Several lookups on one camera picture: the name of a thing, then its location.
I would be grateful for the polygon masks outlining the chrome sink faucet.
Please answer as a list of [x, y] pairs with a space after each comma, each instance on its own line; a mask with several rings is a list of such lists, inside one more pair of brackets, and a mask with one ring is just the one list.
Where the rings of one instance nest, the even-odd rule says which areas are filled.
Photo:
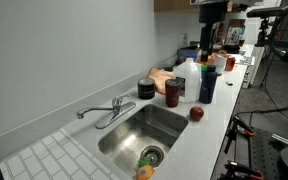
[[113, 122], [116, 120], [120, 119], [123, 117], [125, 114], [127, 114], [130, 110], [136, 107], [135, 102], [127, 102], [123, 103], [123, 99], [126, 97], [130, 97], [130, 94], [125, 94], [121, 96], [114, 97], [112, 99], [112, 107], [87, 107], [84, 109], [81, 109], [76, 113], [76, 116], [78, 119], [83, 119], [84, 115], [90, 111], [94, 110], [104, 110], [108, 111], [108, 114], [100, 118], [96, 124], [95, 127], [97, 129], [104, 129], [111, 125]]

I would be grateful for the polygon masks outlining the stainless steel sink basin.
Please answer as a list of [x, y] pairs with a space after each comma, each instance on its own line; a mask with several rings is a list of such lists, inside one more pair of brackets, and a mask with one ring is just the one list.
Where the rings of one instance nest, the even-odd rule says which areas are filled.
[[134, 179], [141, 157], [157, 168], [178, 140], [188, 120], [153, 104], [141, 108], [98, 143], [101, 153]]

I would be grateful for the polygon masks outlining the black cylindrical canister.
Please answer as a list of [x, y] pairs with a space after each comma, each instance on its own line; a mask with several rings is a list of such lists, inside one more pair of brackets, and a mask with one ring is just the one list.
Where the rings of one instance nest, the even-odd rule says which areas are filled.
[[138, 97], [143, 100], [155, 97], [155, 81], [152, 78], [140, 79], [138, 85]]

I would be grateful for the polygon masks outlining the orange cloth towel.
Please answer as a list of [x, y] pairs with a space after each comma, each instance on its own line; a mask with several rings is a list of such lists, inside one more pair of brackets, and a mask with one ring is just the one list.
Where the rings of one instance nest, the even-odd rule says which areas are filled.
[[151, 68], [148, 73], [148, 78], [155, 81], [155, 89], [160, 94], [166, 93], [165, 81], [172, 79], [174, 74], [169, 71], [159, 70], [155, 67]]

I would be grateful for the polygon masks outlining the dark red tumbler cup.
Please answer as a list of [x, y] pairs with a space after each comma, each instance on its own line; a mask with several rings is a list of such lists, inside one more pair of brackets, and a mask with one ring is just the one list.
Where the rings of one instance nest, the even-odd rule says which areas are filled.
[[169, 79], [165, 82], [166, 105], [168, 107], [176, 107], [178, 105], [181, 86], [182, 82], [178, 79]]

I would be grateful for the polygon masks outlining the translucent plastic gallon jug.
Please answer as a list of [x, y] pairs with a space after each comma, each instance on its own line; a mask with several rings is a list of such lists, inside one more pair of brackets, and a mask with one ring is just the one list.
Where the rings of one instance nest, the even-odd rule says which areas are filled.
[[187, 58], [184, 63], [177, 66], [174, 69], [174, 76], [183, 81], [180, 100], [184, 103], [196, 101], [200, 94], [201, 72], [194, 59]]

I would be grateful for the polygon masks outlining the red apple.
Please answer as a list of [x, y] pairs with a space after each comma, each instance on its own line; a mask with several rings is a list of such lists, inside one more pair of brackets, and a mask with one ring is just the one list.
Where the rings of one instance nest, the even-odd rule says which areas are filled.
[[200, 121], [204, 116], [204, 110], [200, 106], [194, 106], [190, 109], [190, 117], [195, 121]]

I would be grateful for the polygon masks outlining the blue box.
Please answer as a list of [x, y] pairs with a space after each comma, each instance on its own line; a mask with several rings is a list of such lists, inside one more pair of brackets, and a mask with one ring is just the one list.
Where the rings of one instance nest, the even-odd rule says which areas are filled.
[[186, 61], [187, 58], [192, 58], [194, 62], [197, 61], [200, 55], [200, 51], [194, 47], [182, 48], [177, 51], [177, 63], [181, 64]]

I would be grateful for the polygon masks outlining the dark blue bottle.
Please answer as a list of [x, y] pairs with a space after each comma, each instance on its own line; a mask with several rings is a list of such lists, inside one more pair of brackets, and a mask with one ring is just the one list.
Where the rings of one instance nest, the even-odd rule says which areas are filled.
[[200, 89], [199, 101], [203, 104], [210, 104], [217, 80], [216, 66], [202, 66], [202, 84]]

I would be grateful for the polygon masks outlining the toy carrot orange green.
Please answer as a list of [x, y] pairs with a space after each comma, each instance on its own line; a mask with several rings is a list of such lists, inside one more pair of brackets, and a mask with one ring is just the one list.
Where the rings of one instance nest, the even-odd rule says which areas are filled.
[[141, 156], [138, 160], [136, 180], [150, 180], [154, 173], [155, 169], [150, 165], [150, 159], [146, 156]]

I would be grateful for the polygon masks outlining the white paper cup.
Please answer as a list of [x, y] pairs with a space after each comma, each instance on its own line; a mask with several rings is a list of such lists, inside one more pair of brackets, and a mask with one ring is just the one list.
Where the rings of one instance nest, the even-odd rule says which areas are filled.
[[216, 73], [222, 75], [226, 66], [227, 58], [221, 55], [215, 57]]

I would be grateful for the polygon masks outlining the red soda can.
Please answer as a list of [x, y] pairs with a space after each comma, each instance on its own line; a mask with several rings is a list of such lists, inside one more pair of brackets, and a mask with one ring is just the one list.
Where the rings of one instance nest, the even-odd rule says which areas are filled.
[[226, 71], [232, 71], [235, 65], [236, 59], [234, 57], [229, 57], [226, 61]]

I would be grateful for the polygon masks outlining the black coffee machine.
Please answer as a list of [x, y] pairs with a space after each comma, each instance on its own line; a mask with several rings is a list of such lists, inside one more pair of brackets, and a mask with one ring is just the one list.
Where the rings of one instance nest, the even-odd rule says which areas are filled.
[[207, 62], [213, 48], [213, 26], [223, 21], [226, 16], [228, 4], [236, 5], [242, 10], [249, 7], [248, 0], [189, 0], [191, 6], [198, 5], [199, 22], [203, 24], [200, 36], [201, 61]]

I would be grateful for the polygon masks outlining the black perforated cart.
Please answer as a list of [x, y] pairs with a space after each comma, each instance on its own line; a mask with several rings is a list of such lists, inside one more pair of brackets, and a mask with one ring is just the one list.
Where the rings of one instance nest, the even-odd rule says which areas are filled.
[[288, 136], [248, 126], [238, 115], [232, 117], [232, 127], [224, 152], [229, 151], [238, 135], [247, 140], [247, 162], [228, 160], [226, 172], [218, 180], [288, 180]]

